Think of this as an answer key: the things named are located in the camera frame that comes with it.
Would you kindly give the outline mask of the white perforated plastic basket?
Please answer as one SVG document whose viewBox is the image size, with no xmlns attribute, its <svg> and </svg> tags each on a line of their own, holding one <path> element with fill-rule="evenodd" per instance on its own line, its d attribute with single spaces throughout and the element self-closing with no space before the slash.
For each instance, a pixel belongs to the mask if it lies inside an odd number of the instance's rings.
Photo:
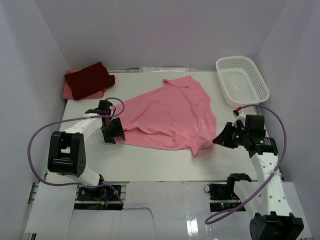
<svg viewBox="0 0 320 240">
<path fill-rule="evenodd" d="M 270 91 L 253 60 L 245 56 L 223 57 L 216 61 L 216 76 L 226 103 L 240 106 L 267 101 Z"/>
</svg>

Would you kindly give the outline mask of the pink t shirt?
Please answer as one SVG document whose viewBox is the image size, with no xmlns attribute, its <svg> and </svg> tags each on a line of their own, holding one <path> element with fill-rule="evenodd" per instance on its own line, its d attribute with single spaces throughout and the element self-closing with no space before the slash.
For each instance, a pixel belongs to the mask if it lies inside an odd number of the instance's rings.
<svg viewBox="0 0 320 240">
<path fill-rule="evenodd" d="M 216 117 L 211 99 L 190 75 L 164 79 L 163 86 L 116 106 L 125 139 L 117 143 L 178 151 L 190 149 L 196 157 L 211 147 L 216 135 Z"/>
</svg>

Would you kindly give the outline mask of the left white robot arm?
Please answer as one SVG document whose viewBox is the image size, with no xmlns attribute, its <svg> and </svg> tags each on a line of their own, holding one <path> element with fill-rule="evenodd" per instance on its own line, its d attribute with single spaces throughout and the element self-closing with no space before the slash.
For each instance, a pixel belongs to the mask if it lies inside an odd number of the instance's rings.
<svg viewBox="0 0 320 240">
<path fill-rule="evenodd" d="M 83 119 L 64 131 L 53 132 L 50 137 L 49 172 L 89 186 L 88 193 L 96 200 L 105 196 L 106 187 L 103 176 L 87 166 L 85 142 L 98 130 L 106 144 L 115 144 L 117 138 L 126 139 L 116 110 L 109 99 L 100 100 L 98 107 L 87 110 Z"/>
</svg>

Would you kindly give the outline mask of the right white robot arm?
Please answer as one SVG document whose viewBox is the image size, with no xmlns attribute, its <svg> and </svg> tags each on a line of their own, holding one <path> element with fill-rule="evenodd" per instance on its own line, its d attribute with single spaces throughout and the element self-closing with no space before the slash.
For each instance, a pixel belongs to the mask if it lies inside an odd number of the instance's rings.
<svg viewBox="0 0 320 240">
<path fill-rule="evenodd" d="M 227 179 L 226 195 L 240 199 L 240 205 L 208 217 L 205 224 L 216 223 L 241 208 L 250 216 L 249 233 L 253 240 L 296 240 L 304 229 L 286 198 L 280 165 L 286 150 L 279 154 L 274 138 L 268 137 L 263 115 L 246 114 L 240 106 L 233 111 L 234 122 L 227 122 L 212 141 L 230 149 L 245 148 L 254 166 L 258 189 L 245 173 L 232 173 Z"/>
</svg>

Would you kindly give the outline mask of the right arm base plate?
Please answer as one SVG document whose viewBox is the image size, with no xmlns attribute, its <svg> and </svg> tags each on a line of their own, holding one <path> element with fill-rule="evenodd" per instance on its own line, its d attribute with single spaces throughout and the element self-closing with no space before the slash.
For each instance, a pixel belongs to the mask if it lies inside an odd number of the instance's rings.
<svg viewBox="0 0 320 240">
<path fill-rule="evenodd" d="M 209 206 L 212 213 L 231 210 L 242 202 L 234 194 L 228 192 L 226 183 L 207 183 L 204 192 L 209 194 Z"/>
</svg>

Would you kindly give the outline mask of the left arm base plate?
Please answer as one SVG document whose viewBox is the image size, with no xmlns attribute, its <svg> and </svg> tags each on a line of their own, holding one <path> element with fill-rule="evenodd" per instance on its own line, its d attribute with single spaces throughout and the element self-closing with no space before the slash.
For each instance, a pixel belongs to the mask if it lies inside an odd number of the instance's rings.
<svg viewBox="0 0 320 240">
<path fill-rule="evenodd" d="M 126 187 L 121 184 L 112 184 L 114 190 L 108 186 L 100 188 L 79 187 L 76 192 L 74 209 L 87 211 L 121 211 L 122 200 L 126 197 Z"/>
</svg>

